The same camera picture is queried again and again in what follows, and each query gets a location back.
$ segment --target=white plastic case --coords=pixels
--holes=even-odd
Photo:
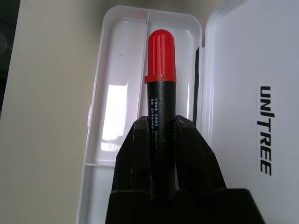
[[[176,112],[192,119],[198,91],[197,128],[227,187],[249,189],[266,223],[297,223],[298,7],[294,0],[226,1],[209,19],[205,48],[191,15],[111,8],[103,21],[77,224],[105,223],[116,155],[133,122],[147,115],[147,39],[157,29],[175,39]],[[271,101],[270,111],[261,99]]]

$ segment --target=beige wall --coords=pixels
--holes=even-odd
[[[116,5],[193,14],[220,0],[21,0],[0,120],[0,223],[75,223],[102,19]]]

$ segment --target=red cap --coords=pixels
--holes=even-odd
[[[145,83],[156,81],[177,82],[174,39],[164,29],[156,30],[149,37],[148,75]]]

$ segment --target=marker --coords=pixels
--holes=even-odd
[[[164,205],[175,186],[176,69],[174,39],[156,30],[148,42],[149,154],[152,201]]]

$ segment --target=case lid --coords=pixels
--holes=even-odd
[[[206,28],[201,132],[266,223],[299,220],[299,2],[227,1]]]

